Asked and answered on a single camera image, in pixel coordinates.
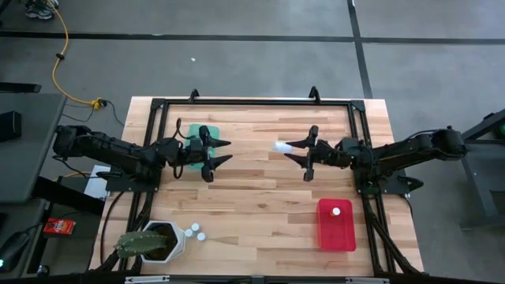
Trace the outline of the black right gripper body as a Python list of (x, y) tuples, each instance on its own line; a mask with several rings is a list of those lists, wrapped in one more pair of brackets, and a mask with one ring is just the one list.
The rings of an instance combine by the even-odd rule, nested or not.
[(318, 139), (318, 133), (319, 128), (313, 125), (309, 130), (308, 137), (305, 139), (308, 152), (305, 162), (304, 181), (311, 181), (314, 178), (314, 163), (339, 168), (346, 168), (352, 163), (352, 157), (348, 153), (333, 148), (326, 140)]

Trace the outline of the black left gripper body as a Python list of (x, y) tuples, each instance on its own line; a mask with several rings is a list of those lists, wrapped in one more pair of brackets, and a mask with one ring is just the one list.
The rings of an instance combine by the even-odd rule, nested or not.
[(211, 136), (210, 130), (206, 125), (199, 128), (196, 138), (189, 139), (189, 145), (186, 150), (187, 163), (203, 163), (201, 176), (206, 182), (214, 181), (214, 171), (216, 169), (215, 159), (211, 155), (210, 149), (215, 146), (215, 138)]

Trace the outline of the teal translucent plastic bin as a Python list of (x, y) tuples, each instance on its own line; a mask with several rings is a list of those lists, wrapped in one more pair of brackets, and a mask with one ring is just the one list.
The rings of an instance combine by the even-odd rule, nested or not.
[[(189, 130), (188, 130), (186, 136), (188, 138), (190, 138), (190, 137), (199, 138), (200, 137), (199, 129), (200, 129), (199, 124), (191, 124), (189, 126)], [(213, 138), (219, 139), (219, 128), (218, 127), (209, 125), (208, 131)], [(200, 170), (203, 167), (203, 165), (204, 165), (203, 163), (190, 164), (190, 165), (188, 165), (188, 168), (194, 169), (194, 170)]]

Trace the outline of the red translucent plastic bin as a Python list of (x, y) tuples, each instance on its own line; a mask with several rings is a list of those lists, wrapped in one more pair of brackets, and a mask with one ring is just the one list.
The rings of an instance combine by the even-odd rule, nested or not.
[[(333, 207), (341, 215), (332, 217)], [(347, 199), (320, 199), (316, 207), (318, 245), (327, 252), (354, 252), (357, 248), (353, 205)]]

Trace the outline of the white hexagonal planter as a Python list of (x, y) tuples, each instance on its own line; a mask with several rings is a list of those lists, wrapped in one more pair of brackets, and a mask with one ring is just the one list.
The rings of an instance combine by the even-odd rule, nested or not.
[(152, 230), (158, 234), (168, 237), (165, 248), (159, 248), (147, 254), (141, 255), (144, 263), (169, 263), (174, 258), (180, 256), (185, 250), (185, 231), (174, 221), (149, 221), (143, 231)]

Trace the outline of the white paper sheet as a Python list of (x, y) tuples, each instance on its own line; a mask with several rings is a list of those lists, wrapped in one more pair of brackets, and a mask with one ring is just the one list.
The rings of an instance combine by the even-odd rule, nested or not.
[(88, 183), (84, 189), (84, 194), (96, 199), (105, 200), (110, 193), (106, 190), (107, 181), (98, 177), (98, 172), (109, 172), (109, 166), (94, 165)]

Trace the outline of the grey metal stand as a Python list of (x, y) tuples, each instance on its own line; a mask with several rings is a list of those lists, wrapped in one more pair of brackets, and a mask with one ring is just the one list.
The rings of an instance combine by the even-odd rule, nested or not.
[(505, 227), (505, 209), (499, 210), (493, 195), (505, 194), (505, 108), (490, 113), (474, 127), (462, 133), (469, 153), (462, 165), (470, 188), (477, 194), (481, 213), (460, 224), (462, 230)]

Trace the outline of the red snack box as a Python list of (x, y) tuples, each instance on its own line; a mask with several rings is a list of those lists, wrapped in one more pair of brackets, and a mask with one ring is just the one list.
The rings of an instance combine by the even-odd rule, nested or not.
[(43, 227), (48, 235), (69, 236), (73, 233), (77, 222), (72, 219), (49, 218)]

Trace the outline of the grey desk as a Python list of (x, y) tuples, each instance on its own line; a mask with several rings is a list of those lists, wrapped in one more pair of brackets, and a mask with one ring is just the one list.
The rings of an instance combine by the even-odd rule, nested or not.
[(21, 136), (0, 143), (0, 204), (32, 195), (65, 103), (59, 94), (0, 93), (0, 114), (21, 114)]

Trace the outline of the black desk bar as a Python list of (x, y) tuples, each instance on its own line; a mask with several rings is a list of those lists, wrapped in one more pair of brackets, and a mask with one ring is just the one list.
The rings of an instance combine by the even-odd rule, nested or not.
[(0, 82), (0, 93), (39, 93), (39, 84)]

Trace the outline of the black pouch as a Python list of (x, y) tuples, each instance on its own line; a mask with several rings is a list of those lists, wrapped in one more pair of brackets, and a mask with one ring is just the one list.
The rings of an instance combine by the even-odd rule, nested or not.
[(0, 114), (0, 143), (22, 135), (22, 115), (15, 110)]

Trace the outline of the person's shoe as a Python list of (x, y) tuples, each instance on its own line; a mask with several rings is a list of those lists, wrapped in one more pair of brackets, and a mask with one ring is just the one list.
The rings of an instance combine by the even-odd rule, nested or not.
[(27, 0), (25, 16), (31, 19), (50, 20), (59, 8), (58, 0)]

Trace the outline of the black aluminium table frame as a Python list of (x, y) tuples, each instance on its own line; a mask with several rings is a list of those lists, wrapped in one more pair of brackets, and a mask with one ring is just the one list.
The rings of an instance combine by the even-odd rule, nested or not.
[[(217, 150), (229, 160), (212, 183), (185, 168), (180, 179), (163, 171), (151, 218), (187, 229), (198, 223), (205, 239), (190, 238), (184, 252), (166, 264), (146, 263), (145, 274), (370, 276), (372, 261), (361, 198), (350, 170), (316, 166), (313, 181), (296, 163), (274, 151), (277, 140), (301, 140), (317, 125), (320, 137), (368, 137), (374, 146), (393, 141), (386, 103), (366, 99), (364, 109), (349, 99), (197, 98), (172, 99), (166, 135), (176, 121), (212, 125), (228, 145)], [(357, 247), (324, 252), (317, 244), (316, 205), (320, 199), (347, 199), (353, 205)]]

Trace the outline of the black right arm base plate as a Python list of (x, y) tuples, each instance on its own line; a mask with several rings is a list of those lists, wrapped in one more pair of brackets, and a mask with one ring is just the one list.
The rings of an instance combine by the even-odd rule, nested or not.
[(406, 195), (419, 189), (424, 182), (414, 177), (407, 177), (403, 172), (394, 172), (390, 176), (381, 177), (378, 181), (368, 181), (360, 174), (354, 175), (357, 192), (365, 195), (393, 194)]

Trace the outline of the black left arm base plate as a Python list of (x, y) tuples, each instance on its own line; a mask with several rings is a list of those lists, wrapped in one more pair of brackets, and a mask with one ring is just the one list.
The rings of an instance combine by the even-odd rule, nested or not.
[(147, 179), (135, 178), (123, 172), (99, 171), (96, 175), (107, 181), (108, 192), (156, 192), (159, 189), (161, 171), (155, 171)]

